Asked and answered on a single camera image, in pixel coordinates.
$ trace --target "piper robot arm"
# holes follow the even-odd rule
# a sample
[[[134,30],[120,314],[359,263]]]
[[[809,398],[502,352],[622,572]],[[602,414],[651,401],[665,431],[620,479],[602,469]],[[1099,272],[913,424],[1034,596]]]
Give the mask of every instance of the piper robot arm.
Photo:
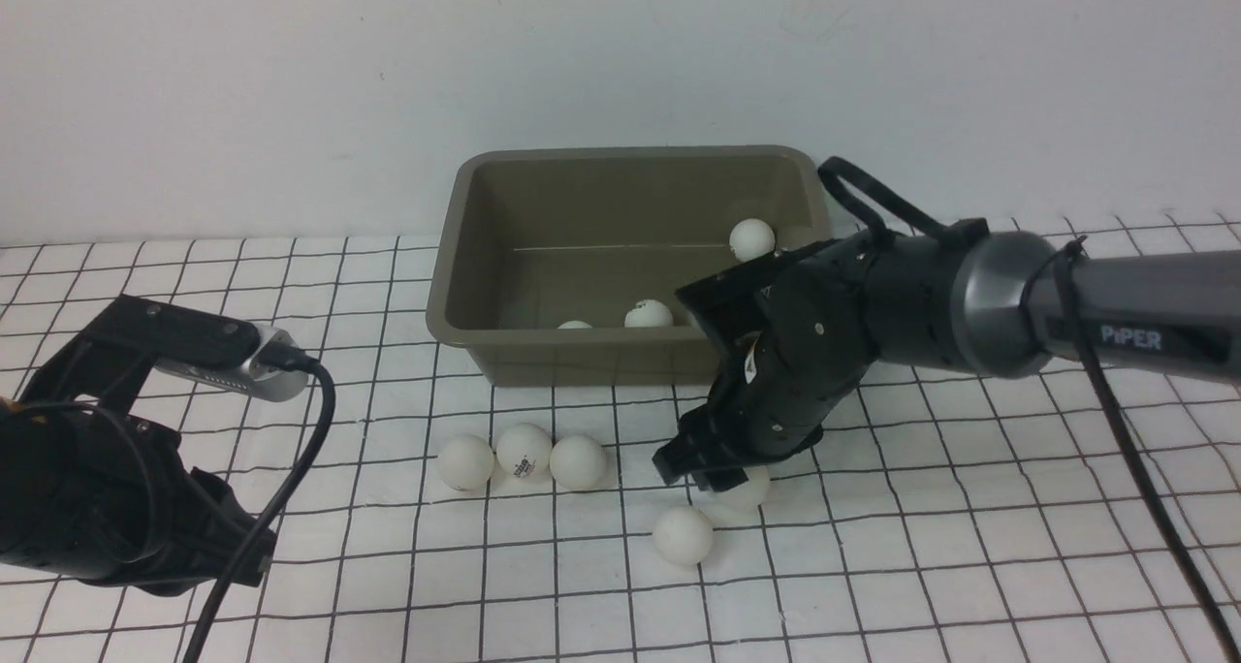
[[[710,490],[810,447],[871,363],[997,377],[1077,358],[1054,276],[1059,248],[983,220],[942,226],[843,159],[819,176],[865,222],[844,240],[745,262],[678,291],[721,354],[706,404],[655,453],[665,482]],[[897,235],[851,183],[922,231]],[[1104,363],[1241,380],[1241,252],[1080,258],[1075,313]]]

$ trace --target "ping pong ball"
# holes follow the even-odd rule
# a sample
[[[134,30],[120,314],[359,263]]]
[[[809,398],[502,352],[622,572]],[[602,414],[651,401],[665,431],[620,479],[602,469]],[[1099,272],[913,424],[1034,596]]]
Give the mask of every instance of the ping pong ball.
[[[551,477],[568,490],[589,490],[603,478],[608,458],[594,438],[568,436],[551,448]]]
[[[762,220],[742,220],[728,235],[728,248],[737,261],[753,261],[776,248],[776,232]]]
[[[671,327],[673,310],[658,299],[643,299],[624,315],[624,325],[629,329]]]
[[[495,441],[495,457],[505,472],[519,479],[546,472],[551,461],[551,436],[534,423],[517,423]]]
[[[758,508],[758,504],[767,498],[767,489],[772,485],[772,476],[767,467],[746,467],[745,471],[748,478],[746,483],[715,494],[721,503],[737,510]]]
[[[669,508],[655,523],[655,549],[669,564],[694,566],[711,552],[711,520],[689,505]]]
[[[436,459],[439,478],[455,490],[482,488],[495,469],[491,446],[478,436],[460,435],[448,441]]]

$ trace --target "olive green plastic bin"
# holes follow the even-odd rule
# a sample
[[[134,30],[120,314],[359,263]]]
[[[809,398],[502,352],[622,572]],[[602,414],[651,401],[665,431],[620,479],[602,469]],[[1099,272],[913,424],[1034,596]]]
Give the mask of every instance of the olive green plastic bin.
[[[705,384],[719,358],[676,288],[736,264],[759,217],[781,247],[828,236],[808,156],[786,147],[496,151],[457,174],[427,327],[496,386]],[[675,325],[625,329],[642,299]],[[560,330],[571,319],[592,329]]]

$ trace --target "table surface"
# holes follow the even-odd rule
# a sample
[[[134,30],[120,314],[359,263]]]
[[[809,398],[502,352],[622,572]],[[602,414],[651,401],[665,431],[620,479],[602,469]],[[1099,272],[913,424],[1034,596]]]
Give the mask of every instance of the table surface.
[[[1011,226],[1004,222],[1000,227]],[[1241,247],[1219,215],[1023,222],[1093,257]],[[1020,381],[876,365],[761,510],[680,484],[650,454],[704,387],[493,389],[423,322],[438,240],[271,238],[0,251],[0,390],[16,392],[120,292],[262,322],[320,351],[333,433],[277,528],[261,587],[233,587],[205,661],[1220,661],[1076,364]],[[1155,483],[1226,615],[1241,595],[1241,395],[1113,370]],[[153,375],[134,412],[258,510],[318,395],[249,401]],[[612,471],[458,494],[457,433],[586,433]],[[664,509],[717,526],[696,569],[652,544]],[[159,598],[0,566],[0,663],[170,662],[206,587]]]

